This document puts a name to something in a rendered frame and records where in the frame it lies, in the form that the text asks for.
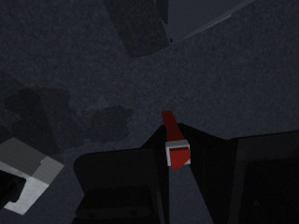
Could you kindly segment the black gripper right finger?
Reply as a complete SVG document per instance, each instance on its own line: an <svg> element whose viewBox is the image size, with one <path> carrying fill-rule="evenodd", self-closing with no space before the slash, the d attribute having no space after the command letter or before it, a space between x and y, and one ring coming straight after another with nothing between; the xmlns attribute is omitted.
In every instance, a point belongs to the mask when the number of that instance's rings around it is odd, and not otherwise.
<svg viewBox="0 0 299 224"><path fill-rule="evenodd" d="M237 224L248 163L299 157L299 130L224 140L183 123L178 128L214 224Z"/></svg>

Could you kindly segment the dark red peg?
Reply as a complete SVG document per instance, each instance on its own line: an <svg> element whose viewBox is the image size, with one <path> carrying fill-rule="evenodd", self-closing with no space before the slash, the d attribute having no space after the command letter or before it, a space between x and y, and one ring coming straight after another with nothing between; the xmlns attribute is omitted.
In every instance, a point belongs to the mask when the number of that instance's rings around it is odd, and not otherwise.
<svg viewBox="0 0 299 224"><path fill-rule="evenodd" d="M190 144L179 130L172 111L162 111L162 115L166 128L165 149L168 166L174 170L180 169L184 164L191 164Z"/></svg>

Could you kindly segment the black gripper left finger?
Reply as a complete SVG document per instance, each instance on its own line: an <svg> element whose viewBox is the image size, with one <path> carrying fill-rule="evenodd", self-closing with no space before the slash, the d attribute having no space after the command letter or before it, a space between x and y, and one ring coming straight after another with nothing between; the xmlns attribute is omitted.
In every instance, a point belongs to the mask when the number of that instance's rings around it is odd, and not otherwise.
<svg viewBox="0 0 299 224"><path fill-rule="evenodd" d="M147 185L154 213L170 224L169 166L161 125L140 148L88 153L74 162L74 172L84 195L88 189Z"/></svg>

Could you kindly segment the grey sloped panel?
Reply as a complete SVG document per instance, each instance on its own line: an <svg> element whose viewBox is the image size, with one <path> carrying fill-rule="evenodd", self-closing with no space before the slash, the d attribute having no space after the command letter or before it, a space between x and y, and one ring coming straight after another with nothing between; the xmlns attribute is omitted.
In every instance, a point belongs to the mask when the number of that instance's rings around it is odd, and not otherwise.
<svg viewBox="0 0 299 224"><path fill-rule="evenodd" d="M154 0L170 45L190 38L254 0Z"/></svg>

